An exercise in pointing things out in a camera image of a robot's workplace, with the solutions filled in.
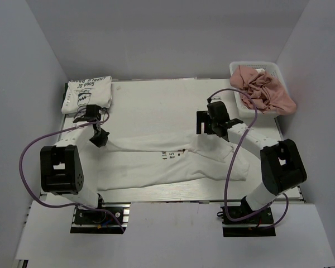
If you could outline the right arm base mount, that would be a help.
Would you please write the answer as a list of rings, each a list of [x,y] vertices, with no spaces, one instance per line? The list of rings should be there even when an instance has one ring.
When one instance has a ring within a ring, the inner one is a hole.
[[[270,207],[262,210],[258,214],[243,219],[232,221],[226,216],[225,207],[221,206],[217,217],[222,221],[223,237],[275,237],[274,218]]]

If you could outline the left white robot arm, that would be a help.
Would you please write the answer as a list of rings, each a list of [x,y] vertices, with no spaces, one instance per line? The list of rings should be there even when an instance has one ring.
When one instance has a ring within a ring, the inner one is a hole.
[[[95,223],[105,220],[107,209],[100,205],[101,196],[84,182],[79,153],[87,143],[97,148],[107,144],[109,132],[102,124],[108,118],[105,108],[89,104],[74,118],[73,125],[61,133],[58,142],[40,151],[42,190],[84,209],[89,207],[87,215]]]

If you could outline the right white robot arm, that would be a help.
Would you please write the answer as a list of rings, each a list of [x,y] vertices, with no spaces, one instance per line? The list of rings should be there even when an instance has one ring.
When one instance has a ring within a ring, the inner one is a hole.
[[[197,112],[196,133],[216,135],[227,142],[236,143],[236,151],[243,148],[260,160],[262,182],[242,198],[238,216],[231,217],[228,207],[224,208],[231,222],[255,222],[278,196],[307,179],[294,141],[268,138],[253,130],[252,125],[238,118],[231,119],[221,101],[209,103],[206,111]]]

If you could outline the pink t-shirt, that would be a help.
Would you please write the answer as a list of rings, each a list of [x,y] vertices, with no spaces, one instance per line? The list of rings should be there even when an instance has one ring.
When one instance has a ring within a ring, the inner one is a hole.
[[[248,109],[254,110],[256,107],[262,113],[276,112],[279,115],[296,111],[296,104],[285,87],[267,71],[259,72],[252,67],[239,65],[231,75],[230,84],[248,95],[240,94],[242,104]]]

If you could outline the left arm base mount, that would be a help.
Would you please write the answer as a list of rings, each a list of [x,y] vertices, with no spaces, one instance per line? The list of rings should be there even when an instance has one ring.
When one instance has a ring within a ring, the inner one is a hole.
[[[102,204],[106,212],[74,208],[70,233],[95,235],[122,235],[127,228],[130,204]]]

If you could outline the white graphic t-shirt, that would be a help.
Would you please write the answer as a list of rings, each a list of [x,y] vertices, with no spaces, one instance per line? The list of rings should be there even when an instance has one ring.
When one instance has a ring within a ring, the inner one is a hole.
[[[202,178],[247,179],[249,163],[232,157],[235,145],[193,130],[111,138],[99,158],[98,190],[143,188]]]

